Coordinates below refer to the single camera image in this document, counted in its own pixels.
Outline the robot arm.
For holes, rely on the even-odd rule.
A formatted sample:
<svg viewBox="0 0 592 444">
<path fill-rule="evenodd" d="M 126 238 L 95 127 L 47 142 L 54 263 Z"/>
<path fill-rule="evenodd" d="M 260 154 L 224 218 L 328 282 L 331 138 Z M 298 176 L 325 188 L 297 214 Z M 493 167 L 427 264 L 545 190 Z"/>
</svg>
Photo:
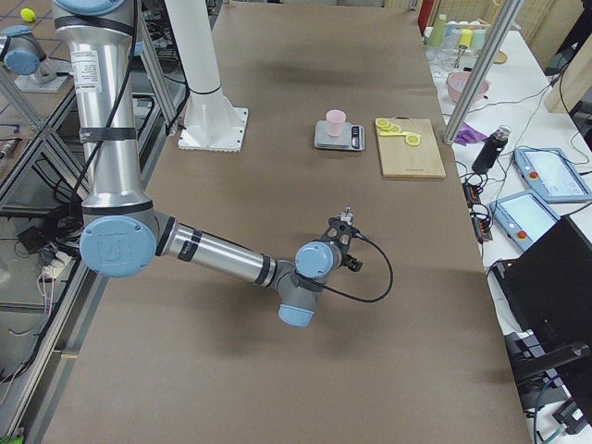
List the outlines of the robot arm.
<svg viewBox="0 0 592 444">
<path fill-rule="evenodd" d="M 142 186 L 129 81 L 139 5 L 56 1 L 53 13 L 70 51 L 90 184 L 81 205 L 83 262 L 98 274 L 123 278 L 140 273 L 156 256 L 171 255 L 274 289 L 280 319 L 308 326 L 329 274 L 362 266 L 349 254 L 359 236 L 352 213 L 331 218 L 327 231 L 304 244 L 293 261 L 279 261 L 157 212 Z"/>
<path fill-rule="evenodd" d="M 68 79 L 68 62 L 52 60 L 25 25 L 1 30 L 1 62 L 23 93 L 57 93 Z"/>
</svg>

